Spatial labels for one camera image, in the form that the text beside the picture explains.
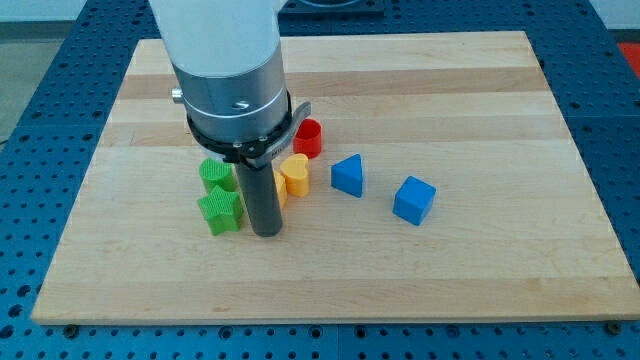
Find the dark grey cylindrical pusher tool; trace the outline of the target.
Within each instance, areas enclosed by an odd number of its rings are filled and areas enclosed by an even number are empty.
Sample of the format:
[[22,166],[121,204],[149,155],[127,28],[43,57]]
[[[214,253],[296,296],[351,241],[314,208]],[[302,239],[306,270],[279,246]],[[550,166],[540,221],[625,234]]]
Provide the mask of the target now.
[[272,165],[254,168],[238,163],[235,169],[253,232],[261,237],[277,235],[283,222]]

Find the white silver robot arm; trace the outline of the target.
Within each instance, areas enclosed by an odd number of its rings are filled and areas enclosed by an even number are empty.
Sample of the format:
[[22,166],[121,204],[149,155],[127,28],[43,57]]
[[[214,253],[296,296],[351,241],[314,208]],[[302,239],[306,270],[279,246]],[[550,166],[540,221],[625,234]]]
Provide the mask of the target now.
[[268,146],[292,124],[274,0],[150,0],[189,128],[210,157],[235,166],[255,234],[282,216]]

